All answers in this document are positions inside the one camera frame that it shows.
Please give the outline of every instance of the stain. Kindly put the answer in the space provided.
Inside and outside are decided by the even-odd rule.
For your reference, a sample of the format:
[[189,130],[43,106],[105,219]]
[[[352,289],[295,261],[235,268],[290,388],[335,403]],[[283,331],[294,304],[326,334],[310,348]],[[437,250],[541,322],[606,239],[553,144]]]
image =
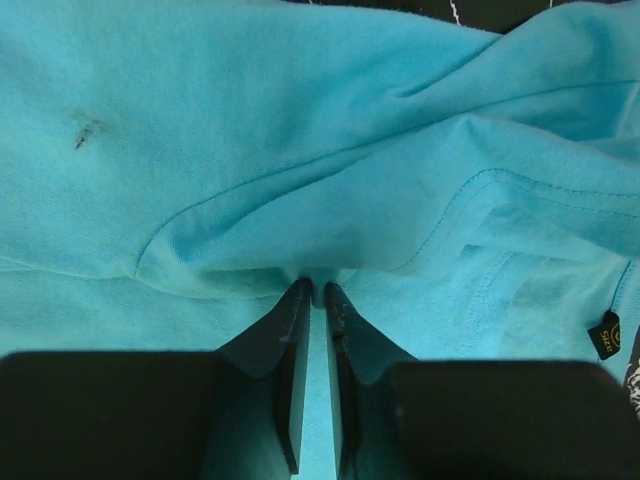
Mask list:
[[92,120],[76,135],[76,150],[86,143],[87,140],[101,128],[101,123],[98,120]]

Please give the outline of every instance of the black plastic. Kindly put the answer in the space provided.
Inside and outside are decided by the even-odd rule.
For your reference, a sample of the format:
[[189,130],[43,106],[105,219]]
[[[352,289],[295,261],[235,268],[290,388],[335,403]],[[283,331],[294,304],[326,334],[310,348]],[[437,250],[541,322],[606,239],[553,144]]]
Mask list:
[[311,284],[215,352],[19,353],[0,363],[2,479],[288,479]]
[[640,422],[583,362],[421,362],[325,289],[339,480],[638,479]]

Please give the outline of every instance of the stitching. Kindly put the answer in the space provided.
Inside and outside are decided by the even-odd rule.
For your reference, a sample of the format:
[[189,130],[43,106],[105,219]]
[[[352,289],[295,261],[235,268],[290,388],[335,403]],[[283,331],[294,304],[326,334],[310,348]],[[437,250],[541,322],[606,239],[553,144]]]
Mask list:
[[[486,293],[489,290],[489,286],[493,283],[493,280],[500,274],[504,266],[507,265],[507,263],[517,255],[517,253],[513,252],[503,253],[502,255],[500,255],[498,260],[491,266],[487,274],[478,283],[476,291],[469,302],[469,309],[464,316],[463,326],[465,332],[470,333],[477,330],[472,327],[476,325],[479,320],[476,314],[478,312],[478,309],[480,308],[482,299],[487,296]],[[469,346],[468,341],[469,338],[465,337],[463,341],[463,348],[467,348]]]
[[[407,266],[409,266],[410,264],[412,264],[416,258],[420,255],[420,253],[424,250],[424,248],[426,247],[426,245],[429,243],[429,241],[431,240],[431,238],[435,235],[435,233],[439,230],[439,228],[441,227],[442,223],[444,223],[444,221],[447,219],[447,216],[449,214],[449,210],[451,210],[453,203],[455,202],[455,200],[457,199],[457,197],[459,197],[463,190],[468,188],[475,180],[477,180],[478,178],[480,178],[482,175],[486,174],[486,173],[490,173],[490,172],[500,172],[500,173],[508,173],[511,174],[513,177],[516,177],[522,181],[525,182],[529,182],[531,184],[534,185],[539,185],[542,187],[547,187],[550,189],[556,189],[556,190],[561,190],[567,193],[571,193],[571,194],[583,194],[583,195],[592,195],[592,196],[602,196],[602,197],[616,197],[616,198],[638,198],[640,199],[640,195],[624,195],[624,194],[612,194],[612,193],[600,193],[600,192],[589,192],[589,191],[579,191],[579,190],[569,190],[563,187],[558,187],[555,185],[550,185],[550,184],[545,184],[543,182],[538,182],[536,180],[532,180],[528,177],[525,177],[524,175],[519,175],[515,172],[512,172],[510,170],[506,170],[506,169],[488,169],[488,170],[483,170],[482,172],[479,172],[478,174],[474,175],[473,177],[471,177],[469,180],[467,180],[463,186],[460,188],[460,190],[458,190],[458,192],[453,196],[453,198],[451,199],[451,201],[449,202],[449,204],[447,205],[447,207],[444,210],[444,213],[442,215],[442,217],[440,218],[440,220],[438,221],[438,223],[435,225],[435,227],[433,227],[433,230],[431,231],[431,233],[429,234],[429,236],[427,237],[427,239],[421,244],[420,248],[418,249],[418,251],[413,255],[413,257],[411,257],[411,259],[409,259],[407,262],[405,262],[404,264],[400,265],[399,267],[396,267],[395,269],[392,270],[392,272],[396,272],[400,269],[403,269]],[[449,231],[449,233],[447,234],[447,236],[443,239],[442,242],[440,242],[440,247],[436,250],[435,253],[437,253],[440,248],[446,243],[446,240],[449,238],[449,236],[451,235],[451,231],[453,230],[453,228],[455,227],[455,225],[458,223],[458,220],[462,217],[465,209],[467,208],[467,206],[478,196],[480,195],[480,193],[487,187],[496,184],[496,183],[502,183],[505,185],[511,185],[514,187],[518,187],[521,188],[523,190],[526,190],[523,186],[518,185],[517,183],[513,183],[513,182],[506,182],[506,181],[501,181],[501,180],[493,180],[489,183],[487,183],[486,185],[483,185],[478,192],[476,192],[470,199],[469,201],[467,201],[464,206],[460,209],[460,214],[456,217],[456,219],[454,220],[454,223],[451,227],[451,230]],[[553,200],[549,200],[547,198],[543,198],[543,197],[538,197],[538,200],[543,200],[555,205],[559,205],[559,206],[563,206],[563,207],[567,207],[567,208],[571,208],[574,210],[583,210],[583,211],[589,211],[589,212],[593,212],[593,213],[602,213],[602,214],[608,214],[608,215],[619,215],[619,216],[625,216],[625,217],[629,217],[631,219],[640,219],[640,217],[635,216],[635,215],[631,215],[631,214],[626,214],[626,213],[621,213],[621,212],[612,212],[612,211],[607,211],[607,210],[598,210],[598,209],[589,209],[589,208],[584,208],[584,207],[576,207],[574,205],[569,205],[569,204],[565,204],[565,203],[561,203],[561,202],[556,202]]]
[[[437,84],[437,83],[438,83],[437,81],[436,81],[436,82],[434,82],[434,83],[431,85],[431,87],[433,87],[433,86],[434,86],[435,84]],[[215,199],[215,198],[217,198],[217,197],[219,197],[219,196],[222,196],[222,195],[225,195],[225,194],[227,194],[227,193],[230,193],[231,191],[235,190],[236,188],[241,188],[241,187],[246,186],[246,185],[249,185],[249,184],[251,184],[251,183],[253,183],[253,182],[258,182],[258,181],[260,181],[260,180],[263,180],[263,179],[266,179],[266,178],[270,178],[270,177],[273,177],[273,176],[279,175],[279,174],[281,174],[281,173],[284,173],[284,172],[287,172],[287,171],[290,171],[290,170],[293,170],[293,169],[296,169],[296,168],[300,168],[300,167],[305,167],[305,166],[312,165],[313,163],[315,163],[315,162],[317,162],[317,161],[324,160],[324,159],[327,159],[327,158],[331,158],[331,157],[333,157],[334,155],[337,155],[337,154],[340,154],[340,153],[348,152],[348,151],[351,151],[351,150],[357,150],[357,149],[360,149],[360,148],[364,148],[364,147],[367,147],[367,146],[373,145],[373,144],[375,144],[375,143],[383,142],[383,141],[385,141],[385,140],[388,140],[388,139],[390,139],[390,138],[393,138],[393,137],[396,137],[396,136],[399,136],[399,135],[408,134],[408,133],[410,133],[410,132],[412,132],[412,131],[418,131],[418,130],[420,130],[420,129],[423,129],[423,128],[428,127],[428,126],[430,126],[430,125],[434,125],[434,124],[440,123],[441,121],[448,120],[448,119],[453,118],[453,117],[455,117],[455,116],[464,115],[464,114],[469,114],[469,113],[471,113],[471,114],[472,114],[474,111],[481,110],[481,109],[483,109],[483,108],[485,108],[485,107],[490,107],[490,106],[498,105],[498,104],[505,103],[505,102],[508,102],[508,101],[513,101],[513,100],[518,100],[518,99],[521,99],[521,98],[532,97],[532,96],[535,96],[535,95],[540,95],[540,94],[545,94],[545,93],[552,93],[552,92],[556,92],[556,91],[570,90],[570,89],[576,89],[576,88],[587,88],[587,87],[590,87],[590,86],[619,85],[619,84],[626,84],[626,83],[635,83],[635,84],[640,84],[638,79],[633,79],[633,80],[617,80],[617,81],[609,81],[609,82],[596,82],[596,83],[591,83],[591,84],[584,84],[584,85],[571,85],[571,86],[564,86],[564,87],[559,87],[559,88],[552,88],[552,89],[548,89],[548,90],[541,90],[541,91],[536,91],[536,92],[529,92],[529,93],[526,93],[526,94],[523,94],[523,95],[519,95],[519,96],[516,96],[516,97],[513,97],[513,98],[508,98],[508,99],[497,100],[497,101],[494,101],[494,102],[489,102],[489,103],[486,103],[486,104],[483,104],[483,105],[478,105],[478,106],[475,106],[475,107],[471,107],[471,108],[469,108],[469,109],[467,109],[467,110],[465,110],[465,111],[459,112],[459,113],[457,113],[457,114],[455,114],[455,113],[454,113],[454,114],[452,114],[450,117],[447,117],[446,119],[442,119],[442,120],[440,120],[440,121],[434,121],[434,122],[428,122],[428,123],[426,123],[426,124],[422,124],[422,125],[416,125],[415,127],[408,128],[408,129],[405,129],[405,130],[402,130],[402,131],[398,131],[398,132],[393,133],[393,134],[389,134],[389,135],[383,136],[383,137],[378,138],[378,139],[376,139],[376,140],[373,140],[373,141],[371,141],[371,142],[365,142],[365,143],[363,143],[363,144],[361,144],[361,145],[356,145],[356,146],[353,146],[353,147],[350,147],[350,148],[345,148],[345,149],[342,149],[342,150],[338,150],[338,151],[336,151],[336,152],[332,152],[331,154],[324,155],[324,156],[321,156],[321,157],[318,157],[318,158],[314,158],[314,159],[311,159],[311,160],[309,160],[309,161],[307,161],[307,162],[304,162],[304,163],[300,163],[300,164],[297,164],[297,165],[293,165],[293,166],[285,167],[285,168],[283,168],[283,169],[281,169],[281,170],[278,170],[278,171],[275,171],[275,172],[271,172],[271,173],[265,174],[265,175],[263,175],[263,176],[256,177],[256,178],[252,178],[252,179],[250,179],[250,180],[244,181],[244,182],[242,182],[242,183],[239,183],[239,184],[237,184],[237,185],[234,185],[233,187],[228,188],[227,190],[224,190],[224,191],[222,191],[222,192],[218,192],[218,193],[216,193],[215,195],[212,195],[211,197],[207,197],[207,198],[206,198],[206,199],[204,199],[204,200],[201,200],[201,201],[199,201],[199,202],[196,202],[196,203],[193,203],[193,204],[191,204],[191,205],[188,205],[188,206],[186,206],[185,208],[183,208],[182,210],[180,210],[179,212],[177,212],[177,213],[175,213],[174,215],[172,215],[171,217],[169,217],[169,218],[167,219],[167,221],[166,221],[166,222],[164,222],[162,225],[160,225],[160,227],[158,227],[158,228],[153,232],[153,234],[152,234],[152,235],[150,236],[150,238],[149,238],[149,241],[148,241],[148,242],[145,244],[145,246],[142,248],[142,251],[141,251],[141,253],[140,253],[139,257],[138,257],[138,260],[137,260],[137,262],[136,262],[136,267],[135,267],[135,271],[134,271],[134,278],[135,278],[135,277],[137,276],[137,274],[138,274],[138,270],[139,270],[139,268],[140,268],[140,263],[142,262],[142,259],[144,258],[144,256],[145,256],[145,253],[146,253],[147,249],[149,248],[149,246],[150,246],[150,245],[151,245],[151,243],[153,242],[153,239],[154,239],[154,238],[155,238],[155,237],[160,233],[160,231],[162,231],[162,229],[164,229],[164,228],[165,228],[169,223],[171,223],[174,219],[176,219],[177,217],[179,217],[180,215],[182,215],[182,214],[183,214],[183,213],[185,213],[186,211],[188,211],[188,210],[190,210],[190,209],[192,209],[192,208],[194,208],[194,207],[197,207],[197,206],[203,205],[203,204],[205,204],[205,203],[207,203],[207,202],[209,202],[209,201],[211,201],[211,200],[213,200],[213,199]],[[355,160],[354,162],[352,162],[352,163],[350,163],[350,164],[348,164],[348,165],[345,165],[344,167],[342,167],[341,169],[337,170],[336,172],[334,172],[334,173],[332,173],[332,174],[330,174],[330,175],[327,175],[327,176],[323,177],[323,179],[324,179],[324,178],[329,178],[330,176],[333,176],[333,175],[336,175],[337,173],[339,173],[339,172],[343,171],[344,169],[349,168],[350,166],[354,165],[354,164],[355,164],[355,163],[357,163],[358,161],[359,161],[359,160]],[[542,182],[537,182],[537,181],[532,180],[532,179],[530,179],[530,178],[528,178],[528,177],[525,177],[525,176],[523,176],[523,175],[516,174],[515,172],[512,172],[512,171],[510,171],[510,170],[506,170],[506,169],[498,169],[498,168],[496,168],[496,169],[486,169],[486,170],[483,170],[483,171],[481,171],[481,172],[477,173],[476,175],[474,175],[473,177],[471,177],[469,180],[467,180],[467,181],[462,185],[462,187],[460,188],[460,190],[458,190],[458,192],[454,195],[454,197],[451,199],[451,201],[449,202],[449,204],[448,204],[448,205],[447,205],[447,207],[445,208],[445,211],[444,211],[444,213],[443,213],[442,218],[440,219],[440,221],[438,222],[438,224],[434,227],[434,230],[432,231],[432,233],[431,233],[431,234],[429,235],[429,237],[428,237],[428,238],[423,242],[422,247],[420,248],[420,250],[419,250],[419,251],[416,253],[416,255],[414,255],[414,257],[413,257],[411,260],[409,260],[407,263],[405,263],[405,264],[401,265],[400,267],[398,267],[398,268],[396,268],[396,269],[392,270],[393,272],[395,272],[395,271],[397,271],[397,270],[399,270],[399,269],[401,269],[401,268],[404,268],[404,267],[408,266],[410,263],[412,263],[412,262],[413,262],[413,260],[414,260],[414,259],[415,259],[419,254],[420,254],[420,251],[423,249],[424,245],[426,245],[426,243],[429,241],[429,239],[431,238],[431,236],[432,236],[432,235],[433,235],[433,233],[435,232],[435,229],[437,229],[437,228],[438,228],[438,226],[439,226],[439,225],[444,221],[444,219],[445,219],[445,217],[446,217],[446,215],[447,215],[447,211],[448,211],[448,210],[449,210],[449,208],[451,207],[451,204],[452,204],[452,203],[453,203],[453,201],[456,199],[456,197],[458,197],[458,196],[462,193],[462,191],[463,191],[466,187],[468,187],[468,186],[469,186],[469,184],[471,184],[473,181],[475,181],[478,177],[480,177],[481,175],[484,175],[484,174],[486,174],[486,173],[489,173],[489,172],[506,172],[506,173],[510,173],[510,174],[512,174],[513,176],[519,177],[519,178],[520,178],[520,179],[522,179],[522,180],[529,181],[529,182],[534,183],[534,184],[536,184],[536,183],[537,183],[537,184],[539,184],[539,185],[541,185],[541,186],[546,186],[546,187],[548,187],[548,188],[558,189],[558,190],[565,191],[565,192],[567,192],[567,193],[572,193],[572,194],[597,195],[597,196],[603,196],[603,197],[619,197],[619,198],[640,198],[640,195],[603,194],[603,193],[599,193],[599,192],[587,192],[587,191],[579,191],[579,190],[569,190],[569,189],[565,189],[565,188],[562,188],[562,187],[557,187],[557,186],[555,186],[555,185],[545,184],[545,183],[542,183]]]
[[620,300],[621,300],[622,294],[625,292],[627,283],[629,283],[629,280],[634,270],[635,270],[635,263],[633,261],[629,261],[629,263],[627,263],[627,266],[624,268],[622,275],[620,276],[620,281],[616,286],[616,291],[613,293],[613,299],[611,301],[611,307],[610,307],[612,312],[616,312],[616,310],[618,310],[620,306]]

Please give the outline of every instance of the fabric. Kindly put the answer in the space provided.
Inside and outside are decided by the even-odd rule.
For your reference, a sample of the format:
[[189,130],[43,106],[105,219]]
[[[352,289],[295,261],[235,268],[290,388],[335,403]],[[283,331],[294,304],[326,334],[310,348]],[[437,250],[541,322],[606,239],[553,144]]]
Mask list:
[[636,333],[624,386],[629,391],[629,400],[640,419],[640,329]]
[[[1,16],[0,354],[215,349],[310,275],[429,359],[597,362],[612,309],[622,381],[640,2],[504,36],[270,1]],[[323,322],[301,479],[334,475]]]

